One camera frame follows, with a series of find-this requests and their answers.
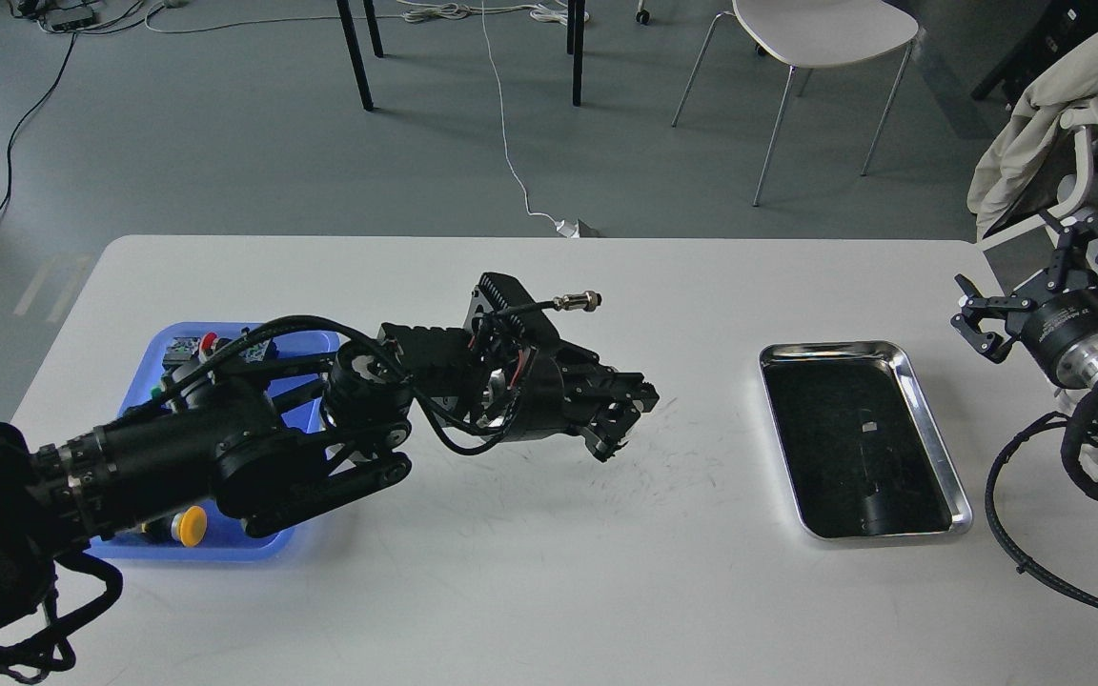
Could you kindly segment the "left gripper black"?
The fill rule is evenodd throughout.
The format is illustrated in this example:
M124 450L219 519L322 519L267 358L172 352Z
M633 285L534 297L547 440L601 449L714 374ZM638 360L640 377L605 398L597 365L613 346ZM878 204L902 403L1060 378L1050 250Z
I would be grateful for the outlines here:
M643 373L610 368L575 344L552 353L528 348L488 379L488 427L502 430L506 440L574 435L606 463L607 447L627 438L659 400Z

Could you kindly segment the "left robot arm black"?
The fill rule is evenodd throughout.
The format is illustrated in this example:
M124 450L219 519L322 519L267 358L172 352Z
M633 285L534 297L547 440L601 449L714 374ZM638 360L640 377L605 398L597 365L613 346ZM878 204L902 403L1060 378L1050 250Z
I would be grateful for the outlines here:
M93 539L205 501L257 538L377 494L413 468L400 450L413 405L457 454L565 434L609 460L658 392L546 316L601 300L537 301L486 272L458 329L384 324L369 337L283 316L225 342L205 335L149 400L69 442L30 449L0 421L0 675L72 670L70 637L123 589Z

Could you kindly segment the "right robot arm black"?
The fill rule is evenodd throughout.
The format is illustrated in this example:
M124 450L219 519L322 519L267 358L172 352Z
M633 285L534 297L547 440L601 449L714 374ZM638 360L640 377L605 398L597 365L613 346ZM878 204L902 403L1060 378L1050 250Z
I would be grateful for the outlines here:
M990 533L1018 573L1098 609L1097 595L1058 577L1026 553L1004 529L995 507L1002 466L1034 435L1055 429L1063 432L1058 457L1069 481L1098 502L1098 222L1077 214L1065 220L1050 212L1037 216L1056 237L1047 267L999 296L985 296L970 279L957 275L964 296L951 326L973 351L995 364L1007 359L1013 344L1024 344L1050 383L1080 392L1072 411L1037 418L994 457L985 508Z

